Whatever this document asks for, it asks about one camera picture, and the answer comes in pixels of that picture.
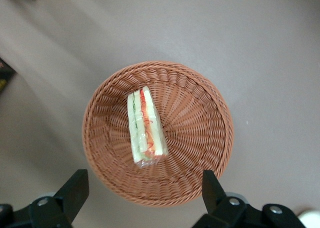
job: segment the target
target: gray floor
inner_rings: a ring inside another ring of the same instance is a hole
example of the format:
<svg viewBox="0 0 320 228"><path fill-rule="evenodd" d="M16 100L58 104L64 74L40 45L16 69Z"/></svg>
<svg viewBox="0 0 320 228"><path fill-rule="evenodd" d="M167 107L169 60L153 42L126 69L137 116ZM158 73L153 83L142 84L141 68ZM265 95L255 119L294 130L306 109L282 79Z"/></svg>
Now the gray floor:
<svg viewBox="0 0 320 228"><path fill-rule="evenodd" d="M208 77L234 121L220 179L256 208L320 209L319 0L0 0L0 57L17 75L0 95L0 203L21 208L89 168L81 126L115 71L170 60ZM90 175L75 227L190 227L201 198L127 202Z"/></svg>

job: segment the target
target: wrapped sandwich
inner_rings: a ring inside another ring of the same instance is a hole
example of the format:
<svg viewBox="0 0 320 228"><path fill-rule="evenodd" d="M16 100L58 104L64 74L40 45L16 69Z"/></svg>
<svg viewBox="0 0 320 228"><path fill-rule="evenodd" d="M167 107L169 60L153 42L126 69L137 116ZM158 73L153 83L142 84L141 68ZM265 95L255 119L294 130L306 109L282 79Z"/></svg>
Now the wrapped sandwich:
<svg viewBox="0 0 320 228"><path fill-rule="evenodd" d="M134 162L140 167L157 164L168 155L168 147L147 86L129 94L127 109Z"/></svg>

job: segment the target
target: brown wicker basket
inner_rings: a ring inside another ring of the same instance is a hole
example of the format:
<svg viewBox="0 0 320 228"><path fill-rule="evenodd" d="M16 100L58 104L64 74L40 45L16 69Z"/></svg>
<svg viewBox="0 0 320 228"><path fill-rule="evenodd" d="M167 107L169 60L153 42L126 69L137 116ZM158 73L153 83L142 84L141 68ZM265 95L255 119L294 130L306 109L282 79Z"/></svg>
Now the brown wicker basket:
<svg viewBox="0 0 320 228"><path fill-rule="evenodd" d="M169 148L158 165L133 162L127 96L151 90ZM99 179L141 205L173 206L201 195L202 173L223 173L233 145L233 123L217 88L194 70L165 61L130 65L105 80L86 109L83 145Z"/></svg>

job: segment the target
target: dark object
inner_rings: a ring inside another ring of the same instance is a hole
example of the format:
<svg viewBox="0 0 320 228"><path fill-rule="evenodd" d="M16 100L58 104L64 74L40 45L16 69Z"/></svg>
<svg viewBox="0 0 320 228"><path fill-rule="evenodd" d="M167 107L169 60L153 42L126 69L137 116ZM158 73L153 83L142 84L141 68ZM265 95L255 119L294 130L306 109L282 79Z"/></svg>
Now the dark object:
<svg viewBox="0 0 320 228"><path fill-rule="evenodd" d="M14 74L15 71L2 59L0 59L0 92L2 89L4 89L5 85Z"/></svg>
<svg viewBox="0 0 320 228"><path fill-rule="evenodd" d="M9 204L0 205L0 228L72 228L88 194L88 171L79 169L53 197L39 198L15 212ZM203 172L202 196L208 214L192 228L305 228L283 205L266 204L260 211L227 196L211 170Z"/></svg>
<svg viewBox="0 0 320 228"><path fill-rule="evenodd" d="M262 211L227 196L211 170L202 178L202 197L208 211L193 228L305 228L296 215L280 204L266 204Z"/></svg>
<svg viewBox="0 0 320 228"><path fill-rule="evenodd" d="M53 197L36 199L15 212L9 204L0 205L0 228L72 227L88 195L88 171L79 169Z"/></svg>

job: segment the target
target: metal screw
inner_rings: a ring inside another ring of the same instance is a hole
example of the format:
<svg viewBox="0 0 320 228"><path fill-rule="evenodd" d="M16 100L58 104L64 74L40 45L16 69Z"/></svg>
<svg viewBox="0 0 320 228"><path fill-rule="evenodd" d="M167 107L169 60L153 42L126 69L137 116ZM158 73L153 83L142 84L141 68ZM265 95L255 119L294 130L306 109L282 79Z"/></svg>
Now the metal screw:
<svg viewBox="0 0 320 228"><path fill-rule="evenodd" d="M45 205L45 204L47 204L48 203L48 199L47 198L44 198L44 199L42 199L42 200L40 200L39 202L38 202L38 206L42 206L42 205Z"/></svg>
<svg viewBox="0 0 320 228"><path fill-rule="evenodd" d="M282 214L282 209L280 209L278 206L273 205L270 207L270 210L275 214Z"/></svg>
<svg viewBox="0 0 320 228"><path fill-rule="evenodd" d="M229 202L232 205L240 205L240 202L236 198L231 198Z"/></svg>

